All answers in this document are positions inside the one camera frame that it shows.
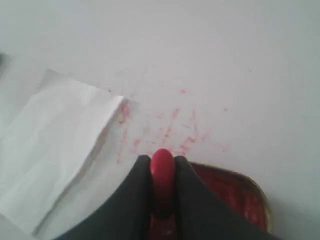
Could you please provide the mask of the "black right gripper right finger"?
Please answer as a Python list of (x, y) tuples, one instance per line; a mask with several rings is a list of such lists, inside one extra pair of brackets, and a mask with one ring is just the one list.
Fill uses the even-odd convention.
[(180, 240), (275, 240), (234, 212), (196, 174), (184, 156), (175, 160), (175, 222)]

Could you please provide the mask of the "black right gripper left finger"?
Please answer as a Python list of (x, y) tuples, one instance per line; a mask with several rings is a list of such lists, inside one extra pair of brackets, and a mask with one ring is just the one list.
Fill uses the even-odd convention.
[(137, 157), (116, 191), (58, 240), (147, 240), (152, 211), (151, 158)]

